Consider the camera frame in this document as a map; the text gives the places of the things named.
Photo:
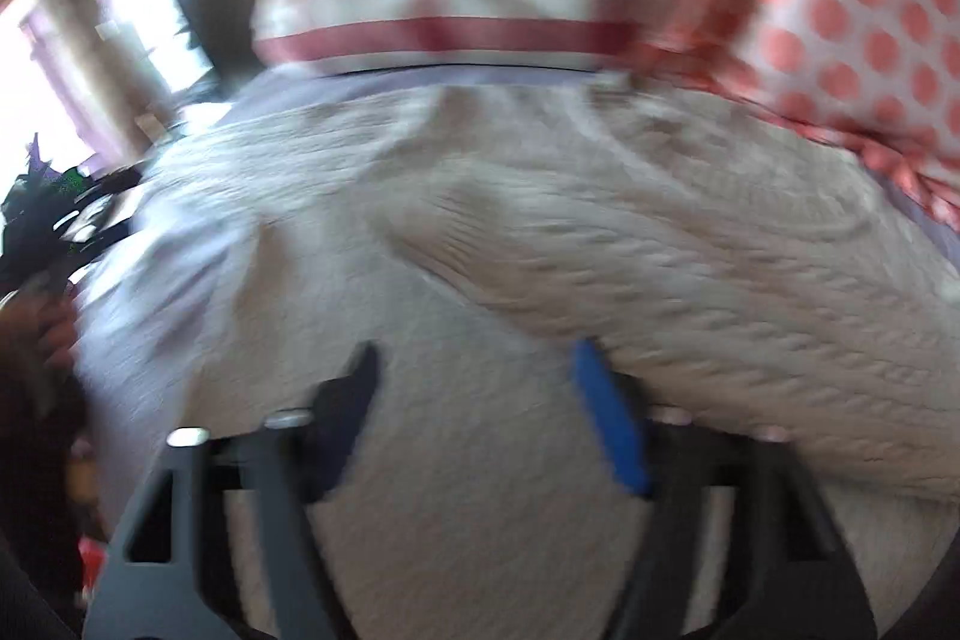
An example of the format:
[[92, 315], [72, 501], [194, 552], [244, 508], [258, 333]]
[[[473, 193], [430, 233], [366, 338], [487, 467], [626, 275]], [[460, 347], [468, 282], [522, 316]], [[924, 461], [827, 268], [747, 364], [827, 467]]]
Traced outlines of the person's left hand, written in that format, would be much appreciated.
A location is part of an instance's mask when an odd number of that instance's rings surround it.
[[78, 314], [75, 291], [14, 294], [2, 305], [2, 346], [39, 354], [53, 369], [75, 369]]

